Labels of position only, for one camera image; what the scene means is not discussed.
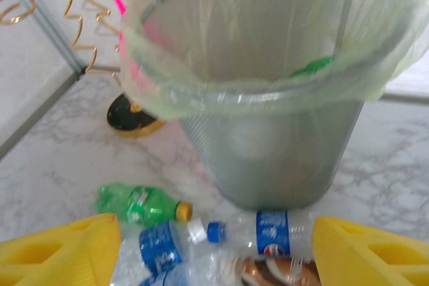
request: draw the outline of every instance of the bottle cap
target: bottle cap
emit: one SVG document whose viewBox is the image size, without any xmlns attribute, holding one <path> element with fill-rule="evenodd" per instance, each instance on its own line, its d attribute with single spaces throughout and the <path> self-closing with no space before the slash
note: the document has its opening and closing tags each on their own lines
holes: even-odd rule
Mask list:
<svg viewBox="0 0 429 286">
<path fill-rule="evenodd" d="M 188 223 L 188 232 L 190 240 L 198 244 L 207 239 L 207 232 L 201 218 L 194 219 Z"/>
<path fill-rule="evenodd" d="M 225 239 L 225 224 L 219 221 L 210 222 L 207 226 L 208 241 L 218 244 Z"/>
<path fill-rule="evenodd" d="M 176 220 L 188 222 L 192 218 L 192 204 L 189 202 L 179 202 L 176 209 Z"/>
</svg>

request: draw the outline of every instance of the brown bottle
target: brown bottle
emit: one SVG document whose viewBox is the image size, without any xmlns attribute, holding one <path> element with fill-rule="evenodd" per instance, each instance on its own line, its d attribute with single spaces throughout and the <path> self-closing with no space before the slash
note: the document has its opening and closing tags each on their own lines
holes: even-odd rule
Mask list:
<svg viewBox="0 0 429 286">
<path fill-rule="evenodd" d="M 322 286 L 316 263 L 299 259 L 245 259 L 243 286 Z"/>
</svg>

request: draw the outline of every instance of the yellow bottle cap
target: yellow bottle cap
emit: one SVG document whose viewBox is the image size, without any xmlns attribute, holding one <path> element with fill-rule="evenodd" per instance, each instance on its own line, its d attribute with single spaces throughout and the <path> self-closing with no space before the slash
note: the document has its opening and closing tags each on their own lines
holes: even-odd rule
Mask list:
<svg viewBox="0 0 429 286">
<path fill-rule="evenodd" d="M 189 202 L 179 202 L 176 209 L 176 220 L 188 222 L 192 218 L 192 204 Z"/>
</svg>

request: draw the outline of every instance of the black base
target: black base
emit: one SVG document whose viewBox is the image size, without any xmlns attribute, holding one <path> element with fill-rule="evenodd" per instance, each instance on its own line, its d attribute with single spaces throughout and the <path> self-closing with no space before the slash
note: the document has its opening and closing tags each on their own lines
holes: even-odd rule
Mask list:
<svg viewBox="0 0 429 286">
<path fill-rule="evenodd" d="M 136 110 L 124 94 L 119 95 L 109 107 L 107 122 L 119 135 L 132 137 L 153 133 L 164 124 L 143 110 Z"/>
</svg>

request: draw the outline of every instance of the green plastic bag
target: green plastic bag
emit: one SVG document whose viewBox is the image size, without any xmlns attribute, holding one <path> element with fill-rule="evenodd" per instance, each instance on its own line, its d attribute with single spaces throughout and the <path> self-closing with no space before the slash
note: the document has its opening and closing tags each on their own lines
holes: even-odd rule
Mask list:
<svg viewBox="0 0 429 286">
<path fill-rule="evenodd" d="M 163 119 L 373 100 L 424 55 L 428 22 L 429 0 L 130 0 L 123 88 Z"/>
</svg>

